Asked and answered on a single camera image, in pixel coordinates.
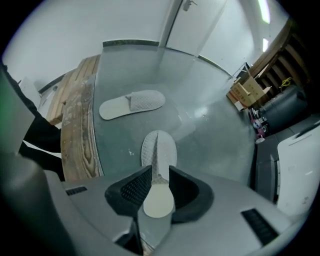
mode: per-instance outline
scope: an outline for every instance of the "wall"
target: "wall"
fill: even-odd
[[[39,90],[100,54],[102,42],[159,41],[172,0],[46,0],[21,25],[3,54],[11,76]]]
[[[262,20],[257,0],[228,0],[200,55],[232,75],[244,62],[252,65],[263,53],[263,38],[270,44],[288,20],[277,2],[268,4],[270,24]]]

